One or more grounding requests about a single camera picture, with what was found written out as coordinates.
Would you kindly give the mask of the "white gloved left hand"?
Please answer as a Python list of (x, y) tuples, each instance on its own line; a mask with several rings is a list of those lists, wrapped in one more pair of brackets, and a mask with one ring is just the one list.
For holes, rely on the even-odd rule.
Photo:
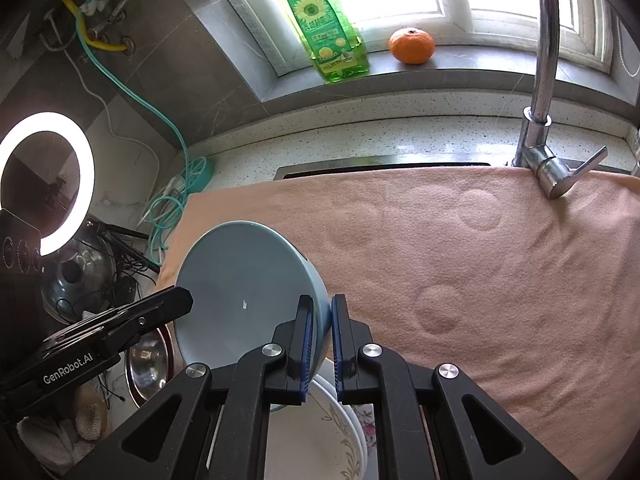
[(87, 382), (70, 398), (70, 412), (53, 418), (30, 416), (17, 425), (17, 434), (49, 474), (64, 476), (111, 431), (102, 396)]

